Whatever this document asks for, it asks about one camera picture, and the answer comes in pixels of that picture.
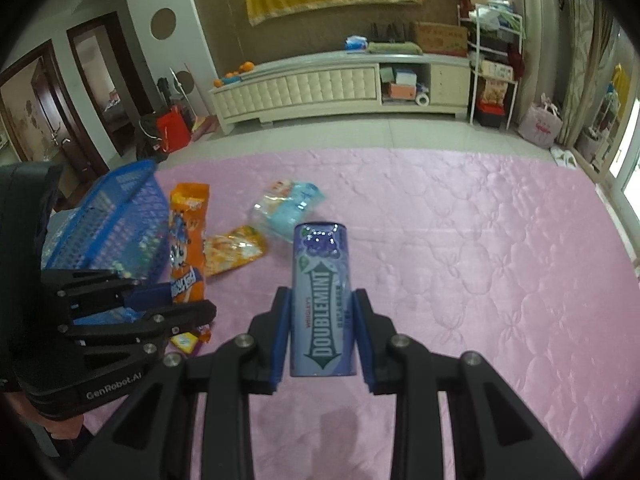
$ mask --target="blue plastic basket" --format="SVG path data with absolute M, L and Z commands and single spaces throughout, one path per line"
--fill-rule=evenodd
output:
M 57 236 L 45 245 L 46 269 L 111 269 L 155 283 L 169 257 L 169 205 L 141 160 L 97 180 Z

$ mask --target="orange snack bag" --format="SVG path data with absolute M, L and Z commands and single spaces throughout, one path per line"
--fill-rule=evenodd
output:
M 178 184 L 169 200 L 171 296 L 174 303 L 204 300 L 204 230 L 208 184 Z
M 214 276 L 257 260 L 267 251 L 264 237 L 249 225 L 204 241 L 205 276 Z

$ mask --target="pink bedspread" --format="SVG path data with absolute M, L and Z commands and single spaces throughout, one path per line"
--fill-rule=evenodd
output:
M 351 282 L 398 332 L 431 351 L 484 354 L 581 472 L 599 459 L 640 392 L 640 292 L 593 184 L 580 171 L 505 156 L 324 150 L 210 161 L 158 173 L 207 182 L 207 232 L 246 221 L 265 184 L 312 181 L 318 213 L 348 228 Z M 290 285 L 290 248 L 210 281 L 212 351 Z M 96 430 L 112 407 L 96 410 Z M 198 423 L 202 423 L 202 410 Z M 252 397 L 256 478 L 388 479 L 394 400 L 361 376 L 285 378 Z M 194 450 L 193 477 L 199 476 Z M 447 477 L 453 478 L 451 446 Z

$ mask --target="light blue package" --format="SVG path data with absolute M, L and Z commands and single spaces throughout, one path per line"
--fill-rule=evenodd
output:
M 310 182 L 278 181 L 254 206 L 254 227 L 292 243 L 296 225 L 305 221 L 323 200 L 324 195 L 318 186 Z

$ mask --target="white shelf rack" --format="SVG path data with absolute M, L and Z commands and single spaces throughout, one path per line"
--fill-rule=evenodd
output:
M 476 10 L 482 9 L 482 8 L 495 10 L 491 6 L 481 5 L 481 4 L 477 4 L 476 5 Z M 520 27 L 519 27 L 520 30 L 515 30 L 514 28 L 503 27 L 503 26 L 500 26 L 498 28 L 498 30 L 503 30 L 505 32 L 510 32 L 511 34 L 513 34 L 517 38 L 517 41 L 518 41 L 518 52 L 522 56 L 522 40 L 523 40 L 523 36 L 524 36 L 524 22 L 523 22 L 522 16 L 519 15 L 519 14 L 515 14 L 514 12 L 508 12 L 507 10 L 503 10 L 503 9 L 500 9 L 500 13 L 501 14 L 507 14 L 508 16 L 511 16 L 512 18 L 514 18 L 520 24 Z M 476 54 L 476 67 L 474 69 L 472 69 L 472 73 L 474 75 L 474 93 L 473 93 L 473 98 L 471 99 L 471 111 L 470 111 L 470 117 L 469 117 L 469 124 L 473 124 L 474 123 L 474 114 L 476 112 L 476 99 L 478 98 L 478 79 L 481 78 L 481 77 L 484 77 L 485 79 L 494 79 L 496 81 L 504 81 L 504 82 L 507 82 L 507 83 L 513 85 L 513 94 L 511 95 L 511 105 L 509 106 L 509 115 L 507 117 L 507 130 L 508 130 L 509 127 L 511 126 L 511 119 L 513 118 L 513 106 L 515 105 L 515 102 L 516 102 L 516 94 L 518 92 L 518 81 L 510 81 L 508 79 L 501 79 L 499 77 L 487 76 L 487 75 L 484 75 L 484 74 L 480 73 L 480 71 L 479 71 L 479 67 L 480 67 L 480 52 L 490 52 L 491 54 L 497 54 L 498 56 L 504 56 L 504 57 L 507 57 L 507 55 L 504 52 L 501 52 L 499 50 L 494 50 L 492 48 L 488 48 L 486 46 L 480 45 L 480 43 L 481 43 L 481 39 L 480 39 L 480 34 L 481 34 L 480 22 L 478 20 L 474 21 L 471 18 L 462 18 L 460 16 L 460 6 L 458 6 L 458 25 L 461 25 L 464 22 L 475 23 L 476 24 L 476 42 L 477 42 L 477 43 L 473 43 L 471 41 L 467 42 L 467 44 L 471 48 L 473 48 L 475 50 L 475 54 Z

